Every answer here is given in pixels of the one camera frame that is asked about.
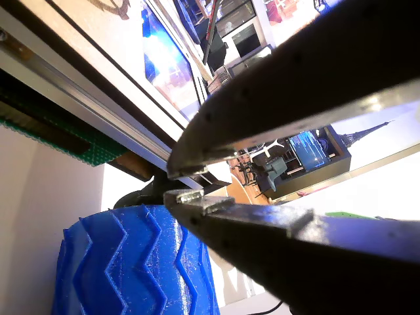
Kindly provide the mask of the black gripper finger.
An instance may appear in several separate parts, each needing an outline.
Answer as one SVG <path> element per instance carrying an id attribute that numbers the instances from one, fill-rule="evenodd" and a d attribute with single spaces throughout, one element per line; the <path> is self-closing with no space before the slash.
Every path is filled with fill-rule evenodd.
<path id="1" fill-rule="evenodd" d="M 164 204 L 225 261 L 299 314 L 418 314 L 419 223 L 246 205 L 201 190 Z"/>
<path id="2" fill-rule="evenodd" d="M 341 1 L 212 94 L 171 151 L 171 179 L 238 150 L 419 100 L 419 2 Z"/>

